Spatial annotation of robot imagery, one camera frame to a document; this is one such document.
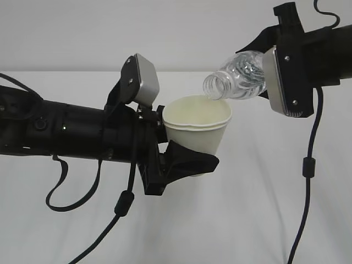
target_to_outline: bottle neck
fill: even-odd
[[[203,87],[205,94],[213,100],[231,97],[233,79],[226,71],[216,71],[205,78]]]

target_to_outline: robotic arm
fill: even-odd
[[[322,86],[339,85],[340,79],[352,78],[352,25],[304,32],[294,2],[275,7],[274,14],[279,24],[264,29],[238,52],[265,54],[263,71],[267,91],[260,96],[269,100],[275,112],[288,117],[309,117],[314,113],[314,87],[320,87],[320,91]],[[113,221],[70,264],[77,263],[92,251],[119,217],[127,214],[134,198],[131,191],[136,166],[145,194],[162,195],[167,184],[187,176],[213,172],[219,163],[213,155],[192,151],[174,141],[168,143],[165,153],[159,152],[158,144],[168,142],[162,118],[164,107],[152,109],[159,83],[153,64],[139,54],[124,63],[120,80],[109,93],[104,109],[46,101],[11,77],[0,74],[0,78],[26,90],[0,87],[0,154],[52,155],[54,160],[60,161],[63,170],[55,188],[62,183],[68,170],[67,163],[58,156],[99,160],[97,179],[89,195],[61,211],[77,208],[91,197],[97,188],[102,161],[131,163],[129,186],[117,202]],[[131,102],[138,104],[136,111],[128,106]],[[312,145],[321,109],[322,105],[318,108],[309,154],[304,160],[308,199],[289,263],[292,263],[308,213],[309,179],[314,176],[315,167]],[[48,205],[55,188],[47,197]]]
[[[135,159],[145,194],[162,195],[166,185],[175,180],[213,172],[219,160],[174,141],[168,143],[165,153],[159,153],[158,144],[168,141],[163,106],[152,110],[158,93],[155,68],[140,54],[126,60],[104,110],[46,101],[33,91],[3,86],[0,154],[116,162]],[[133,101],[139,104],[137,111],[128,106]]]
[[[279,24],[265,28],[248,46],[259,51],[271,108],[289,117],[314,113],[313,88],[352,78],[352,25],[304,32],[294,2],[274,8]]]

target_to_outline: black cable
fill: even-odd
[[[0,78],[5,79],[6,81],[9,81],[10,83],[13,83],[14,85],[17,85],[18,87],[20,87],[23,90],[31,93],[32,95],[34,95],[38,99],[43,100],[43,98],[39,94],[37,94],[36,91],[30,89],[28,86],[24,85],[22,82],[17,81],[16,79],[14,79],[14,78],[6,75],[6,74],[3,74],[3,73],[0,73]]]
[[[332,12],[323,12],[323,11],[319,10],[319,8],[318,8],[318,0],[314,0],[313,5],[314,5],[314,9],[315,9],[316,12],[318,12],[318,13],[320,13],[322,15],[331,15],[331,16],[336,18],[336,22],[330,26],[331,28],[336,28],[340,24],[341,18],[337,14],[332,13]]]
[[[58,161],[61,164],[61,176],[60,179],[58,181],[58,183],[55,185],[55,187],[48,193],[48,195],[46,196],[45,199],[45,203],[46,205],[53,211],[55,212],[68,212],[68,211],[72,211],[77,209],[78,207],[82,206],[83,204],[85,204],[86,202],[88,202],[89,199],[92,198],[92,196],[94,195],[94,193],[96,192],[96,190],[98,189],[98,185],[99,185],[99,180],[100,180],[100,171],[101,171],[101,163],[102,163],[102,158],[100,158],[98,160],[98,171],[97,171],[97,175],[95,178],[95,181],[92,185],[92,187],[90,188],[90,190],[86,193],[85,196],[83,196],[80,200],[78,200],[77,202],[68,205],[68,206],[53,206],[50,204],[50,198],[52,196],[52,194],[55,192],[55,190],[65,181],[66,177],[67,177],[67,173],[68,173],[68,164],[66,161],[60,159],[57,154],[53,155],[53,160],[54,161]]]
[[[98,236],[98,238],[94,241],[94,243],[89,246],[85,251],[83,251],[78,257],[72,260],[69,264],[76,264],[80,260],[82,260],[85,256],[87,256],[90,252],[92,252],[99,243],[103,240],[103,238],[111,231],[114,225],[117,223],[120,217],[126,216],[128,210],[133,202],[134,194],[132,193],[135,172],[136,172],[136,163],[137,163],[137,148],[138,148],[138,115],[135,115],[135,124],[134,124],[134,133],[133,133],[133,143],[132,143],[132,154],[131,154],[131,166],[130,173],[128,179],[128,188],[126,191],[123,191],[120,195],[120,198],[115,207],[115,216],[110,222],[110,224],[104,229],[104,231]]]
[[[12,120],[27,120],[29,118],[31,118],[36,112],[37,110],[40,108],[41,103],[43,101],[43,98],[34,90],[30,89],[28,86],[24,85],[22,82],[6,75],[3,73],[0,73],[0,78],[5,79],[6,81],[9,81],[10,83],[17,85],[18,87],[22,88],[23,90],[27,91],[29,94],[33,95],[36,98],[37,104],[32,108],[32,110],[24,115],[24,117],[2,117],[3,119],[12,119]],[[7,88],[7,89],[12,89],[12,87],[7,87],[7,86],[3,86],[0,85],[0,88]]]
[[[323,94],[322,88],[317,87],[316,90],[318,93],[318,107],[317,107],[317,113],[315,116],[314,125],[312,127],[312,132],[311,132],[310,138],[309,138],[307,157],[305,158],[305,161],[308,161],[308,163],[310,163],[310,164],[308,164],[308,166],[312,165],[312,164],[313,164],[313,166],[311,168],[308,168],[308,172],[310,173],[310,175],[306,175],[306,173],[305,173],[305,169],[306,169],[305,165],[306,164],[304,163],[303,170],[304,170],[304,176],[306,177],[306,198],[305,198],[304,210],[303,210],[301,224],[300,224],[296,239],[295,239],[293,246],[291,248],[291,252],[290,252],[290,256],[288,258],[287,264],[292,264],[292,262],[293,262],[294,255],[296,253],[298,243],[302,237],[304,226],[306,224],[307,217],[308,217],[309,204],[310,204],[310,179],[314,176],[314,168],[315,168],[315,160],[312,158],[313,145],[314,145],[315,136],[316,136],[316,133],[317,133],[317,130],[319,127],[320,119],[322,116],[323,103],[324,103],[324,94]]]
[[[79,256],[77,256],[74,260],[72,260],[69,264],[76,264],[80,260],[82,260],[85,256],[87,256],[90,252],[92,252],[99,243],[104,239],[104,237],[111,231],[111,229],[115,226],[120,216],[114,216],[111,220],[110,224],[104,229],[104,231],[98,236],[98,238],[91,244],[85,251],[83,251]]]
[[[132,143],[132,154],[131,154],[131,167],[130,167],[130,175],[128,178],[128,187],[127,191],[132,191],[134,179],[135,179],[135,171],[136,171],[136,163],[137,163],[137,147],[138,147],[138,115],[135,116],[134,123],[134,136]]]

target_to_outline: cable ferrite bead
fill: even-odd
[[[128,210],[131,208],[134,200],[134,194],[131,191],[123,191],[120,195],[119,200],[116,203],[114,212],[119,217],[127,215]]]
[[[310,157],[305,157],[303,159],[303,176],[305,178],[313,178],[315,175],[315,159]]]

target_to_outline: black cylinder body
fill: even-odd
[[[44,101],[27,124],[26,147],[59,156],[129,162],[135,112],[123,105],[113,127],[106,126],[104,110]],[[138,154],[145,151],[143,126],[138,129]]]
[[[352,25],[332,31],[332,60],[340,79],[352,78]]]

